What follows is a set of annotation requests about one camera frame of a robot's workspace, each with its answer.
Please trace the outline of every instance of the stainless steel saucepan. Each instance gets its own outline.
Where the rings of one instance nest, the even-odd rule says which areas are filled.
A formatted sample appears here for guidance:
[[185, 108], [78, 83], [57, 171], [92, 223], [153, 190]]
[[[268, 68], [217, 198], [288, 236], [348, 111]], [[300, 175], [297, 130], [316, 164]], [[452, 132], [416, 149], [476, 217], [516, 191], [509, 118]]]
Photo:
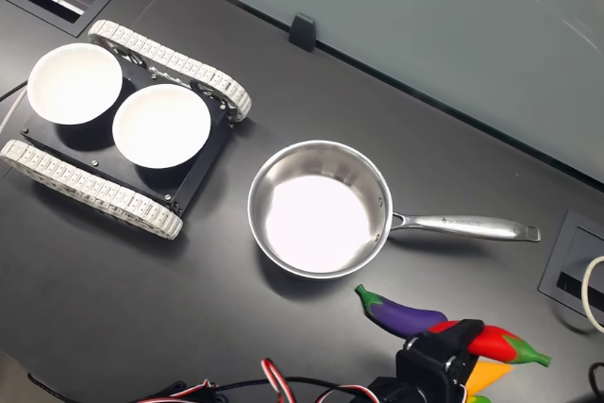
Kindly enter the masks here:
[[[249, 225], [264, 253], [302, 277], [335, 278], [362, 268], [392, 230], [421, 228], [499, 241], [540, 240], [539, 228], [481, 216], [393, 212], [378, 168], [341, 143], [310, 141], [272, 156], [254, 178]], [[392, 225], [393, 217], [400, 222]]]

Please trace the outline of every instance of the white tread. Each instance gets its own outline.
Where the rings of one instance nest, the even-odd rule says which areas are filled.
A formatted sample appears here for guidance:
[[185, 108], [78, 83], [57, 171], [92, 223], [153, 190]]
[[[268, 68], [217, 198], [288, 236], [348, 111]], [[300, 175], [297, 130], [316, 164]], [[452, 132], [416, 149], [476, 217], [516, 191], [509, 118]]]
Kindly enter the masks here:
[[182, 219], [150, 198], [63, 162], [33, 145], [8, 141], [0, 158], [59, 193], [151, 233], [173, 240]]
[[123, 25], [112, 21], [96, 21], [88, 32], [88, 39], [117, 57], [135, 56], [146, 64], [150, 72], [183, 87], [190, 88], [192, 82], [201, 84], [233, 109], [233, 122], [243, 120], [252, 108], [249, 94], [231, 76], [149, 40]]

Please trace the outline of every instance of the black table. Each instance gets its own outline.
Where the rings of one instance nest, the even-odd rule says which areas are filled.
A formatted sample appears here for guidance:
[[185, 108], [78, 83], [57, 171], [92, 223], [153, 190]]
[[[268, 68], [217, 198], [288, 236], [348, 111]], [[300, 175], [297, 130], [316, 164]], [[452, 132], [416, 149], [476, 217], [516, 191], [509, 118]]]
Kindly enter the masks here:
[[[537, 286], [566, 211], [604, 223], [604, 194], [327, 54], [295, 48], [229, 0], [114, 2], [100, 17], [212, 63], [247, 88], [254, 106], [173, 242], [0, 168], [1, 349], [58, 391], [92, 403], [126, 401], [177, 379], [258, 378], [264, 357], [285, 374], [367, 384], [394, 372], [400, 342], [363, 316], [353, 293], [363, 283], [452, 319], [506, 327], [554, 358], [549, 369], [518, 367], [485, 393], [494, 402], [566, 402], [589, 392], [587, 368], [603, 359], [604, 336], [569, 330], [557, 316], [587, 322], [562, 308], [557, 314]], [[25, 46], [10, 49], [15, 64], [0, 79], [3, 91], [71, 40], [5, 2], [0, 17], [2, 43]], [[0, 114], [7, 108], [2, 103]], [[23, 105], [0, 143], [29, 114]], [[396, 210], [510, 218], [539, 226], [543, 239], [397, 232], [350, 277], [290, 277], [256, 246], [246, 197], [273, 153], [308, 139], [369, 157]], [[317, 395], [295, 389], [301, 401]], [[230, 397], [274, 398], [266, 386]]]

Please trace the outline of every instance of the pan handle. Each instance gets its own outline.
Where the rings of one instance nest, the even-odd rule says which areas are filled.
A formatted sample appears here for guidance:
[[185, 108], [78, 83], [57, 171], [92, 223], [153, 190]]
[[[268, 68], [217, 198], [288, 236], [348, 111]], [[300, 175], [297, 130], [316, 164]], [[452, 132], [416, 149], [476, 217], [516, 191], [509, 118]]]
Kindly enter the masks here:
[[400, 219], [401, 224], [393, 226], [392, 231], [401, 228], [420, 228], [485, 240], [530, 241], [534, 243], [541, 240], [541, 233], [537, 227], [525, 226], [514, 221], [494, 217], [404, 216], [396, 212], [393, 213], [393, 217]]

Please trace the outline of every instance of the purple eggplant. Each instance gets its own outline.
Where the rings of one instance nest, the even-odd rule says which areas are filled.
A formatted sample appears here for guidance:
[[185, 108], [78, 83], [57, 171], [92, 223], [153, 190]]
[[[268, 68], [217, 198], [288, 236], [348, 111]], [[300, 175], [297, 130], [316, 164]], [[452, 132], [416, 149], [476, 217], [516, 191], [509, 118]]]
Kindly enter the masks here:
[[446, 316], [439, 311], [422, 311], [401, 306], [379, 294], [368, 292], [362, 285], [355, 292], [361, 297], [371, 321], [399, 337], [413, 337], [447, 321]]

